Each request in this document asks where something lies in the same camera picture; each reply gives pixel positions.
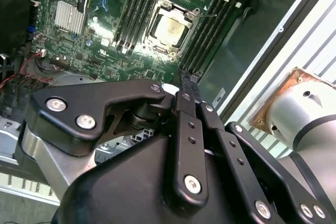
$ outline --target black ram slot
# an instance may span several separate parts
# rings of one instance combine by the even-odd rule
[[[143,27],[146,26],[145,19],[150,10],[152,9],[153,5],[155,5],[155,0],[145,0],[144,9],[140,14],[139,22],[136,23],[137,28],[135,29],[136,32],[132,33],[132,38],[130,40],[130,46],[133,49],[135,44],[138,42],[140,32],[143,30]]]
[[[122,38],[124,36],[125,30],[130,22],[130,18],[133,16],[133,12],[134,12],[134,7],[137,4],[138,0],[131,0],[130,4],[127,7],[127,12],[125,15],[125,19],[123,19],[122,21],[122,26],[121,26],[121,31],[118,34],[118,40],[119,42],[123,42],[122,40],[120,41],[120,38]]]
[[[222,1],[220,0],[215,0],[214,3],[211,5],[211,8],[208,11],[208,15],[215,15],[217,14],[218,9],[222,6]],[[205,17],[204,20],[202,21],[202,25],[200,26],[199,29],[197,29],[197,31],[195,32],[195,36],[193,41],[190,43],[190,47],[188,49],[188,51],[186,52],[186,54],[183,56],[182,60],[181,60],[181,67],[187,67],[187,62],[190,61],[190,58],[192,58],[192,55],[190,54],[191,51],[194,49],[194,47],[192,45],[197,45],[197,43],[202,39],[201,34],[206,32],[206,26],[209,27],[209,25],[211,24],[211,21],[214,21],[215,17]]]
[[[211,17],[209,21],[206,23],[205,27],[203,29],[199,29],[200,33],[198,34],[197,40],[192,43],[193,46],[190,47],[188,50],[188,60],[184,64],[184,68],[188,68],[190,65],[193,64],[197,60],[195,57],[195,54],[197,54],[197,51],[199,50],[199,45],[202,43],[202,41],[205,41],[207,38],[207,35],[211,32],[211,29],[214,27],[214,24],[218,22],[220,19],[220,16],[222,15],[223,11],[227,7],[227,2],[222,0],[219,2],[219,4],[215,7],[213,14],[211,15],[217,15],[215,17]]]
[[[127,27],[126,27],[126,31],[123,34],[123,37],[121,38],[122,41],[124,41],[124,46],[128,47],[128,43],[129,43],[129,37],[131,36],[130,33],[134,33],[134,27],[135,27],[135,22],[139,22],[138,20],[138,16],[140,15],[140,13],[143,10],[143,4],[144,4],[145,0],[138,0],[136,3],[136,7],[134,12],[132,13],[132,17],[130,19],[130,22],[128,23]]]
[[[230,5],[229,9],[227,10],[224,17],[219,23],[218,29],[211,35],[210,40],[208,40],[207,44],[205,44],[206,46],[205,47],[201,46],[202,51],[199,53],[201,58],[199,61],[195,63],[195,66],[193,68],[190,68],[190,71],[192,71],[193,73],[197,72],[200,69],[201,65],[203,64],[204,59],[206,58],[210,49],[213,47],[215,40],[218,38],[219,34],[221,33],[222,28],[225,22],[227,21],[228,17],[230,16],[233,9],[234,9],[234,6]]]
[[[213,24],[211,25],[211,28],[209,29],[209,32],[206,34],[206,36],[204,37],[204,40],[202,41],[202,43],[199,45],[197,45],[198,50],[195,52],[194,54],[194,59],[192,60],[192,62],[188,65],[187,70],[189,71],[195,64],[197,64],[197,62],[201,61],[200,58],[204,58],[205,56],[202,55],[203,52],[203,47],[205,47],[207,45],[207,43],[209,42],[210,37],[216,33],[217,30],[222,29],[222,27],[219,26],[219,24],[221,24],[222,20],[224,19],[224,17],[226,17],[228,10],[230,9],[230,4],[228,2],[226,2],[226,4],[224,4],[223,9],[221,10],[221,12],[219,13],[217,19],[215,20],[215,22],[213,22]]]

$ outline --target silver cylinder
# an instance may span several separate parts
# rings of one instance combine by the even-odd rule
[[[336,115],[336,90],[323,82],[310,81],[277,97],[267,111],[266,122],[277,139],[293,148],[303,127],[328,115]]]
[[[318,198],[317,191],[324,191],[327,200],[324,197],[321,203],[328,201],[329,207],[325,207],[334,211],[336,90],[323,82],[297,84],[275,99],[266,121],[272,134],[297,153],[279,162],[314,197]],[[307,168],[312,176],[307,176]]]

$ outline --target pivot bolt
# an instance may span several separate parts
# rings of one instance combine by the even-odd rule
[[[235,128],[238,132],[243,132],[242,127],[240,127],[239,125],[235,125]]]
[[[153,84],[153,85],[151,86],[151,89],[154,90],[154,91],[157,92],[157,93],[161,92],[160,87],[159,87],[158,85],[156,85],[156,84]]]
[[[185,100],[191,101],[191,98],[188,94],[184,93],[184,94],[182,94],[182,96]]]
[[[209,104],[207,104],[207,105],[205,106],[205,108],[206,108],[206,110],[209,111],[209,112],[214,112],[214,109],[213,109]]]
[[[265,219],[269,220],[271,218],[271,212],[269,211],[268,207],[263,203],[261,200],[257,200],[256,209],[258,213],[263,216]]]
[[[64,101],[57,98],[49,99],[46,103],[48,109],[56,112],[61,112],[67,108],[67,105]]]
[[[317,215],[320,216],[322,219],[326,218],[325,217],[326,216],[325,213],[322,211],[322,209],[320,207],[314,206],[314,210],[317,213]]]
[[[76,119],[76,123],[79,127],[85,130],[90,130],[95,127],[95,120],[89,115],[80,115]]]
[[[194,176],[187,175],[184,178],[184,184],[192,194],[199,194],[201,192],[201,184]]]
[[[301,207],[304,215],[306,215],[310,219],[313,218],[313,213],[310,211],[310,209],[305,204],[301,204],[300,207]]]

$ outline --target cable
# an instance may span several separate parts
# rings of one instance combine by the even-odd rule
[[[20,71],[19,71],[19,74],[22,74],[23,76],[26,76],[26,77],[30,77],[32,79],[35,79],[37,81],[40,81],[40,82],[48,82],[48,81],[51,81],[52,78],[44,78],[44,79],[41,79],[41,78],[37,78],[35,76],[32,76],[30,74],[27,74],[25,72],[25,68],[27,67],[28,63],[30,63],[33,59],[37,58],[37,57],[40,57],[41,56],[41,53],[37,53],[37,54],[34,54],[32,55],[30,58],[28,58],[27,60],[25,60],[20,68]],[[0,89],[2,89],[5,84],[9,81],[9,80],[12,80],[14,77],[16,77],[18,74],[15,73],[13,75],[11,75],[10,77],[8,77],[7,79],[3,80],[1,83],[0,83]]]

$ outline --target heatsink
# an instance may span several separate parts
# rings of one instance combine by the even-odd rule
[[[59,29],[80,35],[83,30],[85,14],[77,11],[76,7],[58,1],[56,9],[55,26]]]

